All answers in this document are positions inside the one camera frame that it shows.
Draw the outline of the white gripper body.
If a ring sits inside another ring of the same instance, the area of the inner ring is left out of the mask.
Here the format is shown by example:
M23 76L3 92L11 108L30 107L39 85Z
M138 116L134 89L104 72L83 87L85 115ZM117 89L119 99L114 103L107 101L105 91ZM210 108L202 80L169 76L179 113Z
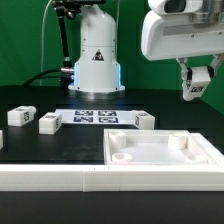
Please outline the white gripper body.
M189 15L150 11L143 22L141 51L150 61L222 54L224 21L193 24Z

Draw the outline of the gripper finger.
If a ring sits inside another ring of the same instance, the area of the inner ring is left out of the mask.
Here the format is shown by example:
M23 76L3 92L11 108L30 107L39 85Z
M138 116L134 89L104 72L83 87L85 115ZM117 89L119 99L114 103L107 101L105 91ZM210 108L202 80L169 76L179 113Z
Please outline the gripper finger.
M224 54L216 54L207 67L210 78L214 78L217 75L218 69L224 63Z
M177 62L181 68L181 78L182 78L182 87L188 89L191 79L191 70L187 68L186 64L188 62L187 58L177 58Z

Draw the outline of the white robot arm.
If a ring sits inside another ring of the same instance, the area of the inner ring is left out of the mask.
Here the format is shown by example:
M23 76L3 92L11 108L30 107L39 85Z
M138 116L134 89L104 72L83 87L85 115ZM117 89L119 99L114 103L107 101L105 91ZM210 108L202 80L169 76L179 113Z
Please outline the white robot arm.
M148 0L141 51L150 61L175 59L183 98L201 97L224 62L224 0ZM96 4L81 8L81 52L69 89L93 98L125 89L116 60L116 23Z

